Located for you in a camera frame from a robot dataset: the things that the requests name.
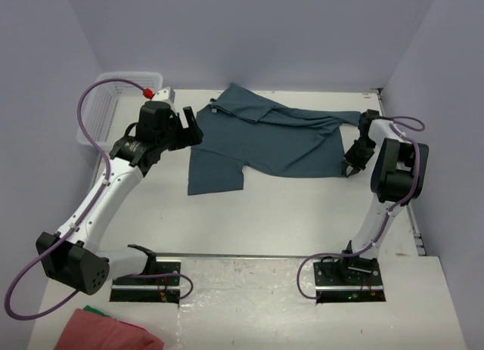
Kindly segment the blue-grey t shirt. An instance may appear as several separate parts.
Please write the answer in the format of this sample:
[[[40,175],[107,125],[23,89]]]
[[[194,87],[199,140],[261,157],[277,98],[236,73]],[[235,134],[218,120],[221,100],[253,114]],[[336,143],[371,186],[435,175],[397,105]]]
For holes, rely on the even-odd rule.
[[[191,149],[188,195],[241,190],[246,166],[283,178],[340,177],[340,128],[359,118],[286,107],[231,84],[197,112],[203,140]]]

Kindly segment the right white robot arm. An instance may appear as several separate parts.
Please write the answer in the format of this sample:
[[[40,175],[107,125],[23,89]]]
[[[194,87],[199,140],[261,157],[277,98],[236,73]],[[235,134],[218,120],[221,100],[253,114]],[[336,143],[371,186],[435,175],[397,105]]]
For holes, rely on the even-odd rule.
[[[430,150],[409,138],[403,128],[422,132],[426,126],[414,117],[384,117],[376,110],[360,116],[359,137],[343,156],[343,175],[348,178],[363,171],[376,149],[379,153],[371,174],[370,209],[358,233],[340,253],[342,258],[377,259],[393,220],[420,196]]]

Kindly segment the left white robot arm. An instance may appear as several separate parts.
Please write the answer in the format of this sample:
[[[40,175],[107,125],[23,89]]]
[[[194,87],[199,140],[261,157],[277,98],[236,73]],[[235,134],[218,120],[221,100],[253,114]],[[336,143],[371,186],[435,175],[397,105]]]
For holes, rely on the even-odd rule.
[[[130,192],[156,165],[164,151],[201,143],[193,110],[185,107],[187,125],[162,101],[146,101],[139,118],[113,146],[104,173],[70,220],[54,234],[41,233],[36,249],[47,277],[92,295],[108,280],[155,277],[156,255],[143,246],[102,252],[107,227]]]

